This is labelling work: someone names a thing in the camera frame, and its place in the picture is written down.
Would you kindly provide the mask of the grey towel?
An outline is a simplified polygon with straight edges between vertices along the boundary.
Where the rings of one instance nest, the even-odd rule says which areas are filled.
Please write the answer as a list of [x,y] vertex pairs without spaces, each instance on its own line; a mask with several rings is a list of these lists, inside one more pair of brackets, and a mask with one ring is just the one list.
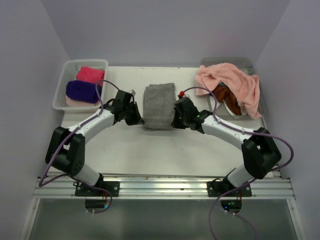
[[169,130],[174,118],[176,86],[173,82],[150,84],[143,94],[143,127],[149,130]]

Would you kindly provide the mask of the light pink towel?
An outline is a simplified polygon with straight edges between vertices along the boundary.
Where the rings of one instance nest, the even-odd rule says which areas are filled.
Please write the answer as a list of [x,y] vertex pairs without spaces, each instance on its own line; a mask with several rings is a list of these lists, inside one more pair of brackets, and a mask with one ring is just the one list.
[[256,74],[247,75],[231,63],[219,63],[208,67],[201,65],[195,75],[196,95],[207,95],[208,91],[205,89],[213,91],[220,83],[229,88],[239,107],[252,119],[262,116],[258,112],[260,82]]

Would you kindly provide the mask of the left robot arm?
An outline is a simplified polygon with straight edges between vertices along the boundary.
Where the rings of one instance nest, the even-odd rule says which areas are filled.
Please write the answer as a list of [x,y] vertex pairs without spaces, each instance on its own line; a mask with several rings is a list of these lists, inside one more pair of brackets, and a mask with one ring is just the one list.
[[71,127],[57,127],[45,156],[47,167],[41,176],[43,181],[51,167],[84,184],[92,196],[103,193],[102,175],[85,163],[86,144],[106,128],[125,121],[128,126],[142,125],[135,96],[118,90],[115,98],[105,103],[90,117]]

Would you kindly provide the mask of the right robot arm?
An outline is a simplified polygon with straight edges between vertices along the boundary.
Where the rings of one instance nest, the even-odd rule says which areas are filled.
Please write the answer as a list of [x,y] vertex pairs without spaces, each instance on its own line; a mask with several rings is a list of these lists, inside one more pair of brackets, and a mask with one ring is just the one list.
[[182,97],[174,103],[171,126],[217,137],[241,150],[243,164],[220,182],[221,190],[227,196],[235,196],[241,186],[252,179],[263,179],[282,158],[267,129],[243,128],[218,118],[208,110],[198,111],[188,97]]

